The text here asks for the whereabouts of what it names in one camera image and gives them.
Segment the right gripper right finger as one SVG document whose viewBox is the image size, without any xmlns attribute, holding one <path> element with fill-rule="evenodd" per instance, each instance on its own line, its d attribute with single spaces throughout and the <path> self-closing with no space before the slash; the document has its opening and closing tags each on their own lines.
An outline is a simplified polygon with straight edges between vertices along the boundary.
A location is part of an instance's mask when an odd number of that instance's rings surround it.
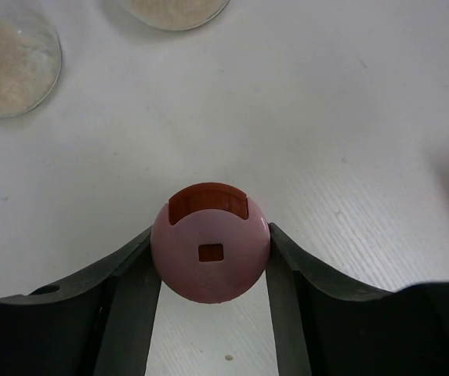
<svg viewBox="0 0 449 376">
<path fill-rule="evenodd" d="M 281 375 L 449 375 L 449 282 L 391 292 L 270 225 L 266 282 Z"/>
</svg>

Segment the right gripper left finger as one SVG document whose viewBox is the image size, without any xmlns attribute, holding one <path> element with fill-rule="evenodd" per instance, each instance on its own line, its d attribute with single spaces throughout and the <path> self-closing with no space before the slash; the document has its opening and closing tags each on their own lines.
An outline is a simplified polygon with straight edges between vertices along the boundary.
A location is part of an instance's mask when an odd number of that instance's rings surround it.
<svg viewBox="0 0 449 376">
<path fill-rule="evenodd" d="M 160 289 L 145 230 L 76 273 L 0 298 L 0 375 L 144 375 Z"/>
</svg>

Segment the pink cap spice bottle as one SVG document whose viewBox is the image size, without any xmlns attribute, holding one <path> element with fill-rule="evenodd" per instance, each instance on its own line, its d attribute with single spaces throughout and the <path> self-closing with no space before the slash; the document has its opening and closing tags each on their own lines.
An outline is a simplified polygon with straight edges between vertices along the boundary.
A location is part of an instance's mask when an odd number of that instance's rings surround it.
<svg viewBox="0 0 449 376">
<path fill-rule="evenodd" d="M 180 190 L 159 211 L 150 235 L 165 284 L 193 302 L 228 302 L 249 290 L 270 257 L 270 229 L 259 206 L 224 183 Z"/>
</svg>

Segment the large glass jar metal lid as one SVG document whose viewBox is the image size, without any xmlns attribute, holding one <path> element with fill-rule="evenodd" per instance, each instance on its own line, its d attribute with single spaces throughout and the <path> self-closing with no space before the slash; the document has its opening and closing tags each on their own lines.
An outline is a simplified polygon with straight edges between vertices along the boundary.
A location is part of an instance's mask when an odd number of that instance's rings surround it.
<svg viewBox="0 0 449 376">
<path fill-rule="evenodd" d="M 52 91 L 60 38 L 37 1 L 0 1 L 0 118 L 25 114 Z"/>
</svg>

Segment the glass jar under left gripper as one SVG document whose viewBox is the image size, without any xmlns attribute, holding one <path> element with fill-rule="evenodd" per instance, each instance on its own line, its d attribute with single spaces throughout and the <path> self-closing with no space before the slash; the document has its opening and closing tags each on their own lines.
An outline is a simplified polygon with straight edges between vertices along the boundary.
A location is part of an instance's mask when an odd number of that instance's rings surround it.
<svg viewBox="0 0 449 376">
<path fill-rule="evenodd" d="M 181 32 L 215 19 L 230 3 L 220 0 L 96 1 L 118 27 Z"/>
</svg>

